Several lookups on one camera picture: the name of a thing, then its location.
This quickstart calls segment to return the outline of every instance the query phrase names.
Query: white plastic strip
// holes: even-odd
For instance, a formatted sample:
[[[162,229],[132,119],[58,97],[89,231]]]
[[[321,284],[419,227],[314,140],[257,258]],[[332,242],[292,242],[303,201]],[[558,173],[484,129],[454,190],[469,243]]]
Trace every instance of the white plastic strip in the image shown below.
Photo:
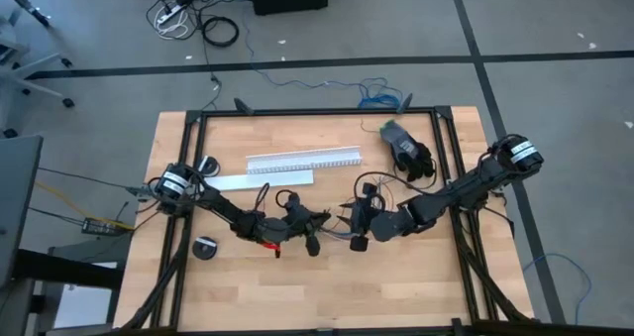
[[[359,147],[266,154],[247,157],[247,173],[354,166],[360,165],[361,161]]]
[[[267,182],[271,187],[311,184],[313,170],[205,177],[205,181],[221,191],[260,188]]]

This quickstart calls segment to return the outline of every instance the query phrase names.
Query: black metal frame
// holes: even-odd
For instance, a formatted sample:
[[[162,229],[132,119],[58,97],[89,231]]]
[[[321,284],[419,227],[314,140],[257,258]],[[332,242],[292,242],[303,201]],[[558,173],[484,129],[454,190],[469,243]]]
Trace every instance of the black metal frame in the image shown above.
[[[395,111],[393,109],[364,109],[359,110],[356,108],[339,108],[339,109],[292,109],[292,110],[258,110],[255,111],[255,116],[301,116],[301,115],[367,115],[367,114],[394,114]],[[462,175],[465,173],[465,166],[462,160],[462,156],[460,153],[460,147],[458,144],[458,137],[456,135],[456,129],[454,126],[453,116],[451,115],[451,107],[449,106],[437,106],[437,107],[412,107],[409,108],[405,114],[429,114],[432,122],[432,130],[434,133],[434,140],[438,150],[438,164],[441,170],[441,175],[443,177],[444,183],[451,178],[451,174],[449,172],[449,165],[447,161],[447,155],[445,152],[445,145],[443,141],[443,135],[440,128],[440,119],[443,118],[447,124],[447,129],[449,132],[449,139],[451,142],[452,149],[454,151],[454,156],[456,159],[456,166],[458,169],[458,175]],[[189,142],[191,140],[191,132],[194,124],[198,123],[198,136],[196,139],[196,146],[194,152],[194,166],[197,166],[202,159],[202,151],[205,142],[205,131],[207,127],[207,120],[213,117],[241,117],[247,116],[245,113],[240,111],[188,111],[185,115],[185,125],[183,129],[182,141],[180,144],[180,152],[178,155],[178,161],[180,163],[185,163],[188,155],[188,147]],[[459,260],[461,265],[461,274],[463,279],[463,286],[465,289],[465,294],[467,297],[467,306],[469,310],[470,319],[472,322],[480,320],[479,313],[477,310],[477,302],[476,302],[476,293],[474,289],[474,283],[472,280],[471,269],[469,267],[468,262],[465,258],[460,254],[460,247],[458,246],[458,234],[463,233],[462,222],[460,220],[460,215],[458,210],[452,210],[451,213],[452,225],[455,240],[457,242],[457,252],[459,253]],[[483,246],[481,242],[481,237],[479,236],[479,231],[474,228],[475,217],[470,216],[470,227],[472,227],[472,242],[475,247],[474,253],[477,257],[477,260],[482,263],[484,269],[486,270],[486,260],[483,253]],[[169,217],[167,222],[167,227],[165,229],[165,236],[163,239],[162,246],[162,254],[160,258],[159,271],[158,275],[160,276],[166,265],[169,263],[169,259],[171,256],[171,248],[172,241],[175,233],[175,217]],[[181,232],[181,238],[189,241],[191,235],[191,223],[192,216],[191,214],[186,215],[184,217],[184,226]],[[180,302],[182,300],[183,293],[183,285],[184,285],[184,276],[186,269],[186,258],[179,266],[176,276],[176,282],[174,287],[174,295],[172,299],[172,308],[169,315],[169,324],[170,327],[177,327],[179,313],[180,313]],[[487,314],[490,319],[497,320],[497,310],[495,304],[489,295],[489,292],[486,288],[483,288],[483,294],[486,301]],[[160,315],[162,312],[162,298],[158,301],[157,306],[153,312],[151,318],[151,327],[159,327],[160,325]],[[454,326],[441,326],[441,327],[416,327],[416,328],[364,328],[364,329],[342,329],[338,330],[339,334],[411,334],[412,332],[417,332],[418,334],[424,335],[439,335],[439,334],[447,334],[448,332],[455,332],[457,325],[460,324],[460,320],[454,320]],[[312,333],[311,330],[287,330],[287,331],[248,331],[243,334],[298,334],[298,333]],[[203,332],[203,333],[186,333],[186,334],[209,334],[209,335],[220,335],[220,334],[241,334],[240,332]]]

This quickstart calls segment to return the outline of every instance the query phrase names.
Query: wooden tabletop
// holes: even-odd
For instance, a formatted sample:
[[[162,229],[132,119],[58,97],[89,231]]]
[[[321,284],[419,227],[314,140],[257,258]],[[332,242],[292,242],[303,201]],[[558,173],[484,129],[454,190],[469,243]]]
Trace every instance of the wooden tabletop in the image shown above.
[[[475,107],[454,107],[453,113],[469,170],[486,149],[484,132]],[[313,184],[290,187],[308,209],[349,215],[350,211],[342,211],[338,205],[352,197],[357,176],[364,171],[392,168],[389,149],[377,133],[389,119],[395,119],[414,139],[424,143],[433,158],[438,157],[427,114],[211,118],[204,154],[216,158],[222,166],[221,174],[226,175],[246,173],[246,156],[250,155],[360,146],[360,166],[315,169]],[[161,175],[167,164],[177,161],[183,122],[184,112],[160,114],[147,179]],[[456,177],[449,136],[442,126],[450,170]],[[190,142],[190,164],[195,136]],[[430,181],[422,178],[415,184],[425,186]],[[388,206],[413,195],[397,181],[387,186],[391,192],[384,194]],[[441,186],[439,176],[430,191]],[[264,205],[267,216],[285,214],[274,202],[281,188],[270,189]],[[257,192],[231,191],[223,195],[239,207],[250,209]],[[492,198],[488,207],[505,213],[499,199]],[[140,215],[137,224],[150,214]],[[490,275],[517,308],[531,316],[508,224],[485,210],[479,218]],[[326,227],[334,227],[336,221],[332,218]],[[165,226],[166,218],[157,217],[133,238],[116,326],[133,315],[157,279]],[[345,232],[343,224],[334,228]],[[282,244],[281,259],[276,259],[271,250],[236,238],[212,213],[196,209],[191,239],[200,236],[218,241],[219,251],[210,261],[200,261],[189,253],[178,326],[181,331],[440,326],[450,325],[453,317],[469,323],[449,217],[440,218],[431,230],[406,238],[387,243],[370,238],[365,253],[353,252],[348,242],[321,234],[321,253],[315,258],[307,255],[304,239],[295,238]],[[476,290],[481,290],[474,279]],[[168,320],[172,291],[171,285],[163,304],[162,323]],[[480,315],[485,317],[480,292],[477,298]]]

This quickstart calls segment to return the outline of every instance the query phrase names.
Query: gray chair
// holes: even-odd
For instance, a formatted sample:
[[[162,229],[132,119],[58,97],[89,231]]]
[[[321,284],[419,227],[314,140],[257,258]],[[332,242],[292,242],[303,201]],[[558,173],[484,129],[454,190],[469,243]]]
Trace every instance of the gray chair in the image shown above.
[[[33,63],[24,66],[19,65],[19,60],[23,57],[29,48],[16,42],[16,35],[13,26],[3,17],[0,17],[0,85],[11,85],[22,89],[22,93],[29,95],[31,91],[38,91],[56,98],[61,99],[62,104],[66,108],[74,106],[72,99],[65,97],[63,94],[52,89],[34,84],[32,81],[26,80],[33,73],[43,70],[46,65],[59,60],[64,66],[71,67],[72,63],[67,58],[61,57],[59,54],[53,54]],[[5,129],[3,131],[6,138],[14,138],[18,134],[14,129]]]

